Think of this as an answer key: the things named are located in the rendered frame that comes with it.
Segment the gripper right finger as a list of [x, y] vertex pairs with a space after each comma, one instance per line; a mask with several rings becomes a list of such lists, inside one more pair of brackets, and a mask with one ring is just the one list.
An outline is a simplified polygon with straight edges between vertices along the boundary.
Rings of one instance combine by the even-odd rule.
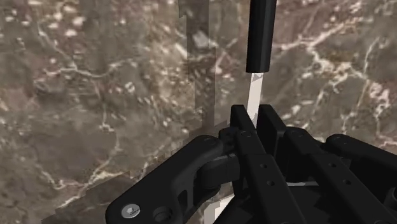
[[258, 133], [289, 182], [313, 178], [351, 224], [397, 224], [397, 155], [343, 134], [324, 143], [262, 104]]

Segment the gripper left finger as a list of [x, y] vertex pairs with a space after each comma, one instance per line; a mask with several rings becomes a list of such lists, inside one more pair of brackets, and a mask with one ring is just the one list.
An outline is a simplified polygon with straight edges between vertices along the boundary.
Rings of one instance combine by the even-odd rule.
[[224, 183], [234, 196], [214, 224], [305, 224], [274, 158], [285, 130], [268, 104], [257, 124], [232, 106], [229, 128], [197, 136], [112, 201], [106, 224], [187, 224]]

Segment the black-handled knife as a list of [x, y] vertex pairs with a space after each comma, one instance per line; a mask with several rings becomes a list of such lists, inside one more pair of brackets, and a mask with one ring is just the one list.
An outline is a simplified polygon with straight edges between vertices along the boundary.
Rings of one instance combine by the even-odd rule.
[[234, 196], [213, 224], [268, 224], [261, 180], [267, 168], [257, 135], [262, 78], [270, 67], [277, 0], [250, 0], [246, 72], [251, 75], [247, 106], [233, 106], [230, 127], [224, 129], [234, 153], [217, 158], [199, 170], [201, 186], [233, 184]]

